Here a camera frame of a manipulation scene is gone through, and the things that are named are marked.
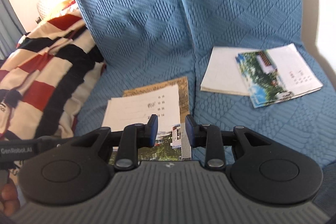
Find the person left hand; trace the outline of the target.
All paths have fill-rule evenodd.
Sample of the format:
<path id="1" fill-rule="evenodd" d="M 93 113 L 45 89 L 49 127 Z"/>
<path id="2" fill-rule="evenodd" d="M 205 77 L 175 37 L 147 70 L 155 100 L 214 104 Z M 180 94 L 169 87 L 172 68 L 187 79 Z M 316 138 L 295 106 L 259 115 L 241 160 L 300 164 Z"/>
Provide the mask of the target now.
<path id="1" fill-rule="evenodd" d="M 18 190 L 11 178 L 1 187 L 1 212 L 7 217 L 13 215 L 21 208 Z"/>

